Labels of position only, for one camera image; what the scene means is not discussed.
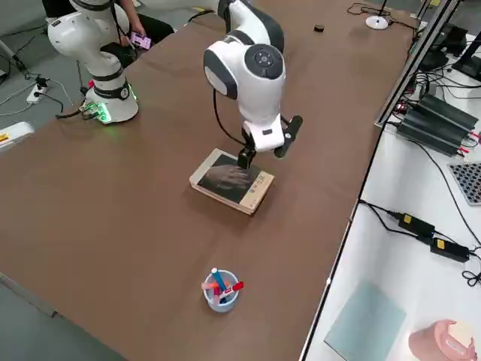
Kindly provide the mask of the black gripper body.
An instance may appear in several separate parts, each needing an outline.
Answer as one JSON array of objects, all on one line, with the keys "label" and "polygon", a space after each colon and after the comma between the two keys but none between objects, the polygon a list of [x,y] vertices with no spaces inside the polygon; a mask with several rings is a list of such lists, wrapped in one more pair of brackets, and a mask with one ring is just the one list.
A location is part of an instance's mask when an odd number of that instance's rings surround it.
[{"label": "black gripper body", "polygon": [[248,151],[256,151],[256,143],[250,131],[243,126],[241,134],[244,138],[244,149]]}]

